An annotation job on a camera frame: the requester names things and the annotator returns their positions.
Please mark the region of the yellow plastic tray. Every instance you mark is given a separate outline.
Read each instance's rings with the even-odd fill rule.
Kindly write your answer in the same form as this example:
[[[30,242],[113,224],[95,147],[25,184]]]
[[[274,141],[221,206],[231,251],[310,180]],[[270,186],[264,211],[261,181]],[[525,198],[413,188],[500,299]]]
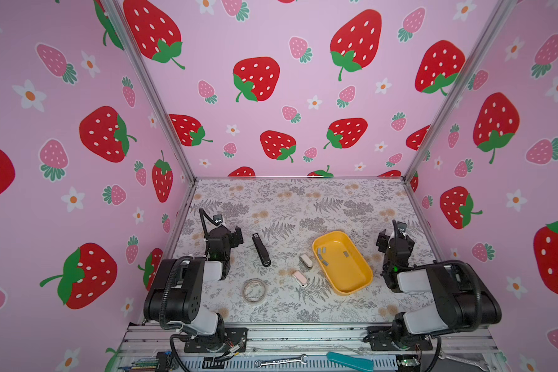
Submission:
[[[326,248],[326,253],[322,256],[317,254],[320,247]],[[318,237],[312,244],[312,250],[327,281],[338,295],[354,294],[368,287],[374,280],[369,264],[345,232],[333,231]],[[329,266],[325,266],[322,259],[328,261]]]

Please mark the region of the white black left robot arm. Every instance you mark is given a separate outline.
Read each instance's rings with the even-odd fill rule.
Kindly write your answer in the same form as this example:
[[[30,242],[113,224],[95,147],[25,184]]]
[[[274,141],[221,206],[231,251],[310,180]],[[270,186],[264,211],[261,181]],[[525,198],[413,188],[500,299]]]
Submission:
[[[240,227],[224,225],[222,215],[199,209],[206,243],[202,257],[162,260],[144,302],[144,319],[163,330],[184,330],[194,337],[221,338],[223,317],[202,304],[203,285],[223,281],[231,268],[232,249],[243,244]]]

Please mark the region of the pink white stapler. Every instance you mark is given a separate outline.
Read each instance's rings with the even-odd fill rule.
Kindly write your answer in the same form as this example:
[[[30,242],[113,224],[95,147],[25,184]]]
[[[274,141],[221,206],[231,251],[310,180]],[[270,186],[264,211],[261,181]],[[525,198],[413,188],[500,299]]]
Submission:
[[[305,288],[308,285],[308,279],[305,277],[304,274],[302,274],[302,272],[294,271],[292,273],[292,277],[296,280],[300,287]]]

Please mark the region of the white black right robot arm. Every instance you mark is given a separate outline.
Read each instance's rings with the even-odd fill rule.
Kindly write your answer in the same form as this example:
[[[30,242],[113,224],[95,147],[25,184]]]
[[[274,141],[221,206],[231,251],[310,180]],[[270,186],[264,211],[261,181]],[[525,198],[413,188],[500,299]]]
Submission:
[[[393,220],[393,232],[379,233],[377,247],[384,254],[381,277],[394,293],[426,292],[433,303],[398,313],[389,330],[370,331],[364,342],[409,348],[425,337],[470,333],[498,324],[502,308],[471,265],[447,260],[410,266],[415,241],[405,223]]]

